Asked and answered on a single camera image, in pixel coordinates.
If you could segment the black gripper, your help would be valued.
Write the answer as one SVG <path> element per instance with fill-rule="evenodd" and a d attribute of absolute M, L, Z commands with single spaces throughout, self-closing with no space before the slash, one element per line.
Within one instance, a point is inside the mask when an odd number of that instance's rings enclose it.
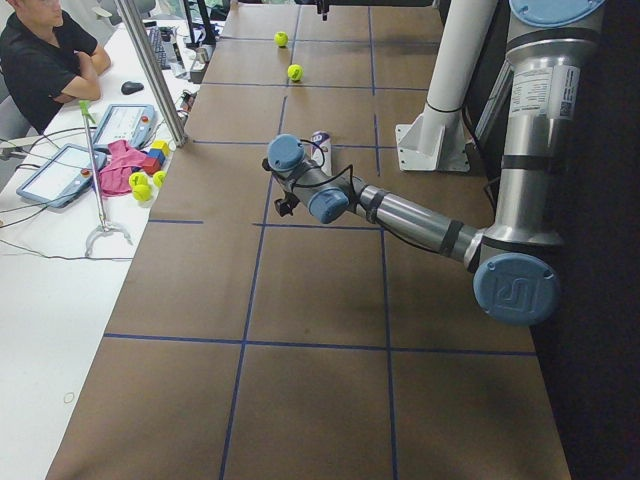
<path fill-rule="evenodd" d="M 280 216 L 285 217 L 287 215 L 292 216 L 293 211 L 295 210 L 295 208 L 298 206 L 299 203 L 300 203 L 300 200 L 295 194 L 291 192 L 285 192 L 284 197 L 276 200 L 274 202 L 274 205 L 275 205 L 276 211 L 280 213 Z"/>
<path fill-rule="evenodd" d="M 316 0 L 316 10 L 318 14 L 322 14 L 322 20 L 327 21 L 328 13 L 330 10 L 330 1 L 329 0 Z"/>

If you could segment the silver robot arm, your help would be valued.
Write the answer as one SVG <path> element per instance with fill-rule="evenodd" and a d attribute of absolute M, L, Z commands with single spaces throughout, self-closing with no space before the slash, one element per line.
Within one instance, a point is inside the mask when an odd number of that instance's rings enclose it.
<path fill-rule="evenodd" d="M 548 264 L 561 246 L 551 226 L 548 194 L 564 167 L 581 67 L 595 51 L 601 1 L 513 1 L 505 61 L 474 133 L 490 128 L 509 103 L 499 195 L 491 226 L 476 229 L 368 184 L 351 170 L 331 175 L 300 139 L 281 134 L 263 168 L 281 186 L 280 215 L 304 205 L 328 224 L 355 213 L 400 239 L 462 262 L 474 275 L 479 306 L 513 325 L 534 325 L 556 309 L 561 287 Z"/>

